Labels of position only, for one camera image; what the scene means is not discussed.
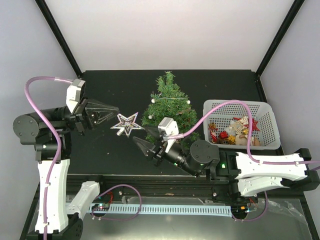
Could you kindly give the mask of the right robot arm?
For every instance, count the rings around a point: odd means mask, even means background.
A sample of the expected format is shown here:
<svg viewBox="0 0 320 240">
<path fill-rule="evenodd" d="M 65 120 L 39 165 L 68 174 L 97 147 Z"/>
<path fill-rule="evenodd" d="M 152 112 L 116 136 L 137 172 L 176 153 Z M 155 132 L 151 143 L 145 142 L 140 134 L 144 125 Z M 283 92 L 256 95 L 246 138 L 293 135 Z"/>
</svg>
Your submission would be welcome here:
<svg viewBox="0 0 320 240">
<path fill-rule="evenodd" d="M 167 161 L 195 178 L 204 174 L 207 181 L 228 186 L 228 198 L 234 202 L 274 189 L 306 192 L 320 185 L 319 174 L 308 167 L 307 148 L 289 155 L 249 155 L 221 151 L 199 139 L 185 151 L 175 139 L 164 139 L 165 132 L 156 127 L 148 126 L 146 132 L 156 138 L 155 143 L 136 136 L 132 140 L 155 166 Z"/>
</svg>

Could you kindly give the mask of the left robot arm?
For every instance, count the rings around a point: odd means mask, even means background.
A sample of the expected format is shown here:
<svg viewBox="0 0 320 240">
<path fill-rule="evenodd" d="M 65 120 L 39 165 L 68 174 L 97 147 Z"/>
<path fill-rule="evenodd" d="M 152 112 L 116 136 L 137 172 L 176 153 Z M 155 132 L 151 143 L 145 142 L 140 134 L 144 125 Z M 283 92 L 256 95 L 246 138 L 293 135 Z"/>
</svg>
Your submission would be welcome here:
<svg viewBox="0 0 320 240">
<path fill-rule="evenodd" d="M 116 117 L 118 107 L 94 99 L 83 99 L 74 108 L 67 106 L 39 110 L 18 116 L 13 131 L 22 145 L 35 150 L 39 173 L 39 209 L 34 231 L 27 240 L 79 240 L 83 218 L 94 199 L 108 192 L 98 179 L 85 181 L 71 203 L 66 203 L 67 175 L 71 161 L 71 131 L 81 135 Z"/>
</svg>

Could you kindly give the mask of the silver glitter star topper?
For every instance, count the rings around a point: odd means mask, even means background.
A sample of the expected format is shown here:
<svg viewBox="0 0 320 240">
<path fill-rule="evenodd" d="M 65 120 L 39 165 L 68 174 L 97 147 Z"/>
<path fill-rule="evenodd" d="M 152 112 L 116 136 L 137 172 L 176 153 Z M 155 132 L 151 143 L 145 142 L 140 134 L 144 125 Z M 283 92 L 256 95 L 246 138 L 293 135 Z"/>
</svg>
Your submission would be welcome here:
<svg viewBox="0 0 320 240">
<path fill-rule="evenodd" d="M 125 134 L 127 138 L 129 138 L 133 130 L 144 130 L 142 126 L 136 123 L 138 115 L 139 113 L 136 112 L 129 117 L 126 117 L 119 113 L 117 115 L 118 123 L 110 127 L 110 129 L 117 130 L 117 136 Z"/>
</svg>

